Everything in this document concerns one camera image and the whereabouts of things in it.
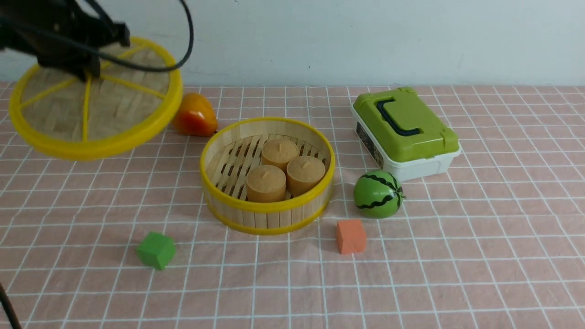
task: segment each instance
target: white box base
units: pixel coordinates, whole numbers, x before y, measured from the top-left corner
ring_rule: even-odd
[[[351,107],[351,110],[353,117],[357,120],[354,130],[357,137],[361,140],[368,152],[370,152],[378,167],[381,170],[391,173],[400,182],[444,173],[449,169],[453,159],[461,154],[461,144],[459,144],[458,150],[453,153],[407,162],[395,162],[384,152],[384,149],[380,146],[378,140],[374,138],[374,135],[372,135],[370,129],[357,114],[356,110],[353,107]]]

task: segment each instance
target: yellow rim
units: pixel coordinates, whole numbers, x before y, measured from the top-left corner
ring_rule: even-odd
[[[154,50],[165,62],[165,65],[171,66],[175,64],[173,55],[161,46],[148,41],[146,39],[132,37],[133,44],[139,44],[139,46],[131,49],[119,57],[128,57],[140,50],[150,48]],[[102,65],[102,69],[109,66],[110,63]],[[56,84],[47,90],[41,92],[37,96],[34,96],[30,100],[21,103],[22,94],[25,90],[30,79],[40,70],[38,65],[30,68],[18,81],[12,97],[10,100],[9,113],[11,116],[12,124],[21,137],[34,149],[38,150],[45,155],[51,157],[57,157],[67,160],[95,160],[102,159],[105,157],[111,157],[125,151],[131,150],[155,137],[160,131],[162,131],[169,122],[175,116],[181,99],[183,97],[183,84],[181,82],[181,73],[176,70],[169,73],[169,85],[166,95],[160,94],[157,91],[150,90],[142,85],[137,85],[129,81],[121,80],[116,77],[104,74],[101,76],[104,80],[110,80],[115,83],[124,84],[127,87],[134,88],[139,91],[148,92],[162,99],[160,106],[149,116],[146,120],[140,124],[122,132],[119,135],[102,139],[87,141],[87,119],[89,113],[88,99],[91,86],[91,79],[86,83],[85,86],[85,99],[83,105],[84,111],[84,140],[82,142],[66,142],[64,140],[54,139],[47,137],[38,131],[34,130],[24,119],[21,113],[21,109],[25,106],[40,100],[41,98],[55,92],[59,89],[66,88],[73,84],[77,78],[71,78],[60,84]]]
[[[321,139],[323,139],[323,141],[327,145],[327,149],[329,150],[329,157],[331,158],[331,162],[329,164],[329,168],[327,169],[327,173],[325,174],[325,177],[323,177],[321,182],[319,184],[317,184],[317,186],[315,186],[315,188],[313,188],[311,191],[309,191],[309,192],[307,192],[299,197],[292,198],[292,199],[286,200],[286,201],[273,202],[273,203],[254,203],[254,202],[239,200],[239,199],[236,199],[232,196],[229,196],[229,195],[221,192],[220,189],[218,189],[217,187],[215,187],[215,185],[213,185],[211,183],[211,180],[209,179],[209,177],[207,177],[207,174],[205,173],[205,158],[207,156],[207,151],[208,151],[209,147],[218,138],[220,138],[223,134],[225,134],[227,131],[229,131],[231,129],[235,129],[239,125],[244,125],[244,124],[248,124],[250,122],[255,122],[255,121],[286,121],[286,122],[290,122],[292,124],[301,125],[301,126],[304,126],[308,129],[310,129],[315,134],[317,134]],[[247,119],[247,120],[232,124],[226,128],[221,129],[218,133],[216,133],[203,148],[203,153],[201,153],[201,161],[199,163],[199,167],[201,168],[201,177],[202,177],[204,186],[216,199],[220,200],[222,203],[225,203],[225,204],[229,205],[230,207],[237,208],[237,209],[240,209],[243,211],[250,211],[251,213],[277,213],[279,211],[289,210],[289,209],[297,208],[301,205],[304,205],[304,204],[308,203],[309,201],[313,200],[315,197],[317,197],[321,193],[323,193],[323,191],[325,191],[325,189],[327,188],[329,183],[333,180],[333,174],[335,171],[335,153],[333,152],[333,148],[331,147],[331,144],[329,143],[327,138],[319,130],[311,127],[310,125],[306,124],[305,122],[293,120],[293,119],[288,119],[288,118],[253,118],[253,119]]]
[[[215,208],[213,208],[213,206],[210,205],[207,198],[205,198],[205,201],[207,201],[207,206],[209,207],[209,211],[211,211],[211,213],[215,216],[215,218],[217,218],[218,221],[220,221],[221,223],[223,223],[224,225],[226,225],[227,227],[229,227],[231,229],[235,229],[236,231],[240,231],[242,233],[247,233],[247,234],[279,235],[279,234],[286,234],[286,233],[296,231],[298,229],[301,229],[301,228],[309,225],[313,221],[315,221],[315,219],[317,219],[323,213],[323,211],[325,211],[325,208],[327,208],[327,205],[329,204],[329,200],[331,199],[332,193],[333,193],[333,189],[331,190],[331,193],[329,193],[329,195],[327,197],[327,203],[324,203],[317,210],[317,212],[315,214],[313,214],[309,218],[303,220],[302,222],[298,222],[296,224],[293,224],[293,225],[290,225],[287,227],[280,227],[280,228],[252,228],[252,227],[246,227],[246,226],[243,226],[240,224],[236,224],[236,223],[232,222],[231,220],[225,218],[224,216],[221,216],[220,214],[218,214],[218,212],[215,210]]]

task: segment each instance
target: green cube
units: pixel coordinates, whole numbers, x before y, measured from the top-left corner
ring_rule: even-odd
[[[136,248],[136,254],[146,266],[163,270],[175,255],[175,243],[171,237],[150,232]]]

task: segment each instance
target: green watermelon ball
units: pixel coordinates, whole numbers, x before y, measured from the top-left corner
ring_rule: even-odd
[[[369,218],[394,215],[400,209],[403,199],[402,184],[383,170],[367,172],[353,188],[353,201],[362,215]]]

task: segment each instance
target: orange foam block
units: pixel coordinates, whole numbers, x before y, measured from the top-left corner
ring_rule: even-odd
[[[341,254],[361,253],[366,249],[366,231],[361,220],[337,222],[336,239]]]

